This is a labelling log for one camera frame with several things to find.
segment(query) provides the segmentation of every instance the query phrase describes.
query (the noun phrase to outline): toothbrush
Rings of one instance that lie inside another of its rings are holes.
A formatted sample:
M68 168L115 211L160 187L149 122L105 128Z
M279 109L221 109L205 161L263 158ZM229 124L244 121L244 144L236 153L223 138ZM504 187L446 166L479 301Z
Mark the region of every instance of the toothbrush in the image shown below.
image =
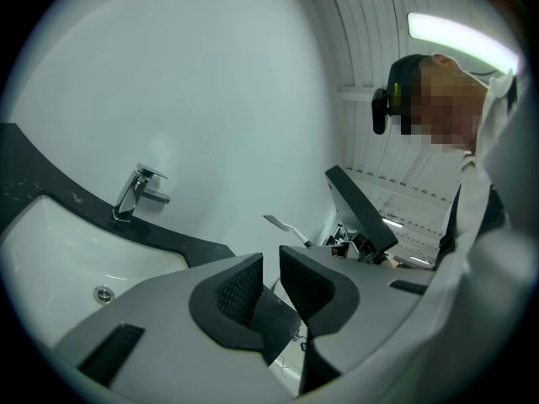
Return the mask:
M263 215L263 217L269 221L269 223L272 223L282 229L285 232L293 231L298 238L300 238L300 241L303 242L303 245L305 247L313 247L314 244L308 240L305 235L303 235L300 231L298 231L294 226L286 225L282 221L278 220L274 215Z

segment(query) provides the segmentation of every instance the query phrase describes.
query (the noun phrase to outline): ceiling light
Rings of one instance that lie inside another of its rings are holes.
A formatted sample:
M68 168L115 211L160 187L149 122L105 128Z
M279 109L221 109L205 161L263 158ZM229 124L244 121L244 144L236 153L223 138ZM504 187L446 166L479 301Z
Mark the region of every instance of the ceiling light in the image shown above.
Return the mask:
M413 259L413 260L417 260L419 262L427 263L428 265L430 265L430 262L427 262L426 260L415 258L414 256L410 256L410 258Z
M382 218L382 220L384 220L388 225L392 225L396 227L403 227L403 225L401 225L400 223L397 223L396 221L385 219L385 218Z
M415 39L428 40L462 51L503 73L507 73L509 69L517 73L519 69L519 57L512 50L455 21L422 13L409 13L408 31Z

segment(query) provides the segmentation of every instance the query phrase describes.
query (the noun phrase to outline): sink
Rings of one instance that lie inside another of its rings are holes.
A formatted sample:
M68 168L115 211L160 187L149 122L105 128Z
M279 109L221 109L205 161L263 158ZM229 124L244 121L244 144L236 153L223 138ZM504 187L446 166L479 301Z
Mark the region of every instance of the sink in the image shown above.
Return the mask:
M46 196L0 236L0 267L27 332L50 347L103 306L97 288L117 297L145 279L188 268L182 256L117 237Z

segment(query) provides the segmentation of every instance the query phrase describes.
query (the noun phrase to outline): countertop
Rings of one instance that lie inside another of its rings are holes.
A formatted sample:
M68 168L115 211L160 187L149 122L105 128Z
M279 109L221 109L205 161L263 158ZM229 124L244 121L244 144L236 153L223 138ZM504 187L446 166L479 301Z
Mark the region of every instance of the countertop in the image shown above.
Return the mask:
M0 234L41 195L119 237L179 253L190 268L235 256L224 244L189 237L136 217L131 223L111 222L112 205L61 172L16 124L0 124ZM300 325L297 313L264 287L254 313L253 329L264 337L263 356L268 364L286 347Z

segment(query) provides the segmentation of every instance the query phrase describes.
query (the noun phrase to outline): ceiling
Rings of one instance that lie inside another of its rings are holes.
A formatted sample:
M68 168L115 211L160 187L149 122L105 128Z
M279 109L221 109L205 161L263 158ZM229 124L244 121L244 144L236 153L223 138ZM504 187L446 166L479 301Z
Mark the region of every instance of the ceiling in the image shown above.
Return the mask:
M414 53L440 52L469 72L489 72L482 61L408 34L409 12L429 13L478 29L514 51L502 18L486 0L312 0L334 67L344 131L341 165L392 227L399 244L389 252L434 263L447 210L458 189L460 152L430 152L407 143L399 130L372 132L371 98L385 87L391 64Z

